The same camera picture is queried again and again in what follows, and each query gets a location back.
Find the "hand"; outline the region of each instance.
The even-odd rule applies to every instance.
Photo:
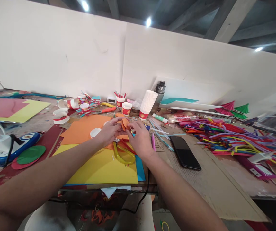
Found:
[[[133,136],[129,130],[126,129],[126,133],[129,138],[129,142],[134,148],[137,155],[145,161],[150,158],[152,155],[156,154],[152,148],[150,134],[145,128],[145,125],[142,121],[132,122],[128,125],[131,129],[135,130],[136,135]]]
[[[111,144],[117,136],[126,135],[126,132],[123,130],[121,123],[117,124],[117,122],[121,121],[122,119],[123,117],[116,117],[110,120],[94,139],[102,144],[103,147],[106,147],[108,144]]]

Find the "forearm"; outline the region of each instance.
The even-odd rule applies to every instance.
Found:
[[[143,160],[154,175],[159,192],[182,230],[227,230],[197,191],[158,154]]]
[[[23,171],[0,186],[0,211],[25,217],[56,195],[72,175],[98,150],[92,139]]]

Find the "light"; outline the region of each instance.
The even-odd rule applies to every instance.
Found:
[[[82,1],[82,7],[84,11],[89,11],[89,5],[85,1]]]
[[[147,19],[147,27],[150,27],[150,25],[151,25],[151,23],[152,23],[152,20],[151,20],[151,17],[149,17],[148,19]]]
[[[258,51],[262,51],[263,50],[263,47],[258,47],[257,49],[255,49],[254,51],[255,52],[258,52]]]

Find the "yellow paper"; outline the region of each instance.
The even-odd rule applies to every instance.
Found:
[[[61,145],[57,155],[78,144]],[[119,153],[123,159],[131,158]],[[113,150],[101,149],[93,155],[67,182],[67,184],[136,184],[138,183],[136,163],[125,165],[114,156]]]
[[[13,114],[11,117],[0,117],[0,121],[24,123],[31,119],[38,112],[40,112],[42,109],[50,105],[50,103],[35,100],[27,100],[23,103],[26,103],[28,105],[16,112],[15,114]]]

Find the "smartphone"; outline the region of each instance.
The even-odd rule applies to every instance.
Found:
[[[201,166],[193,155],[186,141],[177,136],[170,136],[172,146],[182,167],[201,170]]]

